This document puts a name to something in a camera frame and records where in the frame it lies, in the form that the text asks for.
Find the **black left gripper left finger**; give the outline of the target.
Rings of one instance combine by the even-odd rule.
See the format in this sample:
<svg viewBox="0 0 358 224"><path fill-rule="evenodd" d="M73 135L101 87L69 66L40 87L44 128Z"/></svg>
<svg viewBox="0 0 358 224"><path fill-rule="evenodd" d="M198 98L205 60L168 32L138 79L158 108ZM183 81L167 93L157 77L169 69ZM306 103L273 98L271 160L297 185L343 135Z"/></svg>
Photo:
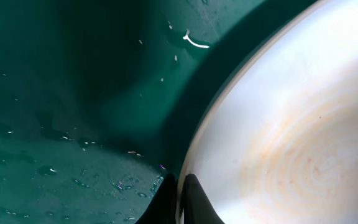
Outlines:
<svg viewBox="0 0 358 224"><path fill-rule="evenodd" d="M136 224L176 224L177 180L168 174Z"/></svg>

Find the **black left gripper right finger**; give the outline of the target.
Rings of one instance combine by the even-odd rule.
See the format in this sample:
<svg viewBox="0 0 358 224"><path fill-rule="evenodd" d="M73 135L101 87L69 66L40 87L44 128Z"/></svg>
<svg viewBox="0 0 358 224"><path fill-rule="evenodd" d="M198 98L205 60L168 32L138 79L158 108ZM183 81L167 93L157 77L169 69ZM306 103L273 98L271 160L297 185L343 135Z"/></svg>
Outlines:
<svg viewBox="0 0 358 224"><path fill-rule="evenodd" d="M215 212L194 174L185 177L181 191L180 211L184 224L224 224Z"/></svg>

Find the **light blue plate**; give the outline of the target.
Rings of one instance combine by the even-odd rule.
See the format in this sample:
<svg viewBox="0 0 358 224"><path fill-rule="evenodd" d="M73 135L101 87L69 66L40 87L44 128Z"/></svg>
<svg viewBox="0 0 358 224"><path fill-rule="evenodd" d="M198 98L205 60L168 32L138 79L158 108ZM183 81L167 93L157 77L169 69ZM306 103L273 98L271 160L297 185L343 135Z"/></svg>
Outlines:
<svg viewBox="0 0 358 224"><path fill-rule="evenodd" d="M244 64L189 174L224 223L358 223L358 0L315 2Z"/></svg>

